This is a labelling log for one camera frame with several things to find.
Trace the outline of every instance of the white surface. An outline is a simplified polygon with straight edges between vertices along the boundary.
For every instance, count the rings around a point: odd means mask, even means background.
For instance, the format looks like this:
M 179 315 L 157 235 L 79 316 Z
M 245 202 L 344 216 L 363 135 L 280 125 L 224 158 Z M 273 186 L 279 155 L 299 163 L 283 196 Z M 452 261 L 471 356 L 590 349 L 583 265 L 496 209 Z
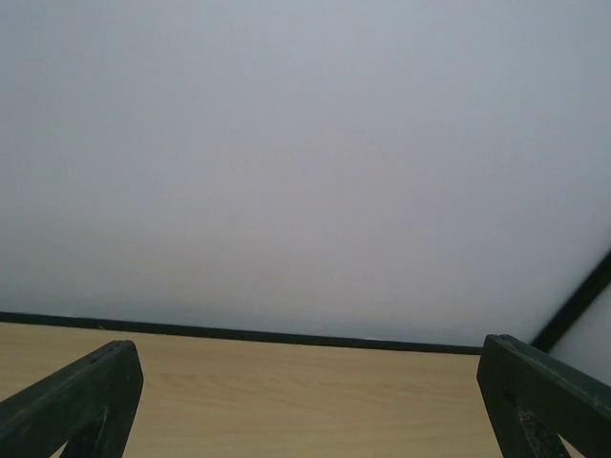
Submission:
M 529 339 L 611 243 L 609 17 L 5 0 L 0 304 Z
M 552 356 L 611 385 L 611 288 L 595 303 L 553 349 Z

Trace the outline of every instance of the wooden table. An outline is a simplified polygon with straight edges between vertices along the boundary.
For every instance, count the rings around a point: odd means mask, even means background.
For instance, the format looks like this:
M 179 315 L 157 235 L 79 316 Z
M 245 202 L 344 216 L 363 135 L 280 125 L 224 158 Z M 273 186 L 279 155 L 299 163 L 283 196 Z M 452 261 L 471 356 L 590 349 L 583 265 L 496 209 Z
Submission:
M 115 339 L 144 391 L 126 457 L 498 457 L 478 357 L 0 323 L 0 398 Z

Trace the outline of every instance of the wall baseboard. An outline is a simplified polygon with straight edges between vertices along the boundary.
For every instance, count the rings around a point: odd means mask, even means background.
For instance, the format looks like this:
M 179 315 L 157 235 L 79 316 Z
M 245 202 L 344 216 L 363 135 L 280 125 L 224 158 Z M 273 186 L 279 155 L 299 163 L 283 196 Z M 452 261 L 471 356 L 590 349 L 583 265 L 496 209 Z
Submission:
M 479 346 L 377 341 L 369 339 L 352 339 L 346 337 L 309 336 L 279 332 L 221 329 L 216 327 L 187 326 L 180 324 L 140 323 L 124 322 L 119 320 L 101 320 L 94 318 L 58 317 L 15 312 L 0 312 L 0 323 L 39 324 L 45 326 L 103 329 L 109 331 L 140 332 L 146 334 L 225 339 L 230 341 L 265 342 L 272 344 L 337 346 L 344 348 L 418 351 L 425 353 L 446 353 L 455 355 L 479 355 L 481 353 L 481 347 Z

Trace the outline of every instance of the white wall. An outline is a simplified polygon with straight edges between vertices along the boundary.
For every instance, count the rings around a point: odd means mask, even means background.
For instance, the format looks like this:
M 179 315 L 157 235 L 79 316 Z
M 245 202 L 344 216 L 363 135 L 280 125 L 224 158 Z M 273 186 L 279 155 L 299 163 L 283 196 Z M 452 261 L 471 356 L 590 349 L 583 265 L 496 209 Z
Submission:
M 611 244 L 608 2 L 0 2 L 0 306 L 480 344 Z

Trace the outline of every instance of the light wood surface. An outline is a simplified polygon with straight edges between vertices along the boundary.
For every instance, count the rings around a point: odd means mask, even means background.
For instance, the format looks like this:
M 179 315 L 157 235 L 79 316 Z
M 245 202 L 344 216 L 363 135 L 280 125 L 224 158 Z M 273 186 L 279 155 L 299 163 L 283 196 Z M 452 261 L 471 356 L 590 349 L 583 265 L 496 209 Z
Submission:
M 0 323 L 0 398 L 113 339 L 145 386 L 126 457 L 498 457 L 476 356 Z

